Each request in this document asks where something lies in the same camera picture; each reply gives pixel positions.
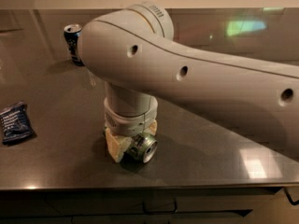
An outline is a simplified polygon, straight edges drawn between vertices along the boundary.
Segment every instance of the dark blue packet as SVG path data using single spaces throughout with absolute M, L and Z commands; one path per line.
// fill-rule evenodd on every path
M 5 145 L 16 144 L 34 134 L 25 113 L 25 103 L 20 101 L 0 111 L 0 121 Z

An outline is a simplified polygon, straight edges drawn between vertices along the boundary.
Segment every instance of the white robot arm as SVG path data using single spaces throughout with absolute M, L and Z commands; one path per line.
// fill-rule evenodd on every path
M 299 154 L 298 67 L 191 49 L 172 41 L 173 33 L 167 12 L 152 3 L 83 28 L 79 54 L 106 81 L 112 134 L 132 137 L 148 129 L 156 96 Z

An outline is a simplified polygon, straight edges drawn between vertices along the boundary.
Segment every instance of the black cabinet handle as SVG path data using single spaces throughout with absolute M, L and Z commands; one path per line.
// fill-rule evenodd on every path
M 292 200 L 291 194 L 288 192 L 287 188 L 284 188 L 284 193 L 286 194 L 290 204 L 292 204 L 292 205 L 298 205 L 299 204 L 299 200 L 297 200 L 295 202 Z
M 177 200 L 174 199 L 174 209 L 169 211 L 150 211 L 147 209 L 146 203 L 142 203 L 143 212 L 148 215 L 166 215 L 166 214 L 175 214 L 178 211 Z

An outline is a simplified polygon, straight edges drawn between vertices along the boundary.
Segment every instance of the can lid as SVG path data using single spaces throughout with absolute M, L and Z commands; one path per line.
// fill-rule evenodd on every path
M 82 26 L 79 24 L 69 24 L 64 28 L 64 31 L 70 34 L 77 33 L 81 30 L 82 30 Z

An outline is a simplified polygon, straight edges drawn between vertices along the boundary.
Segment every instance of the black can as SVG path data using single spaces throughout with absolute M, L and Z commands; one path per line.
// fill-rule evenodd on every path
M 79 24 L 70 24 L 64 28 L 64 38 L 68 46 L 68 50 L 72 56 L 74 64 L 78 66 L 84 65 L 82 60 L 78 56 L 77 42 L 82 26 Z

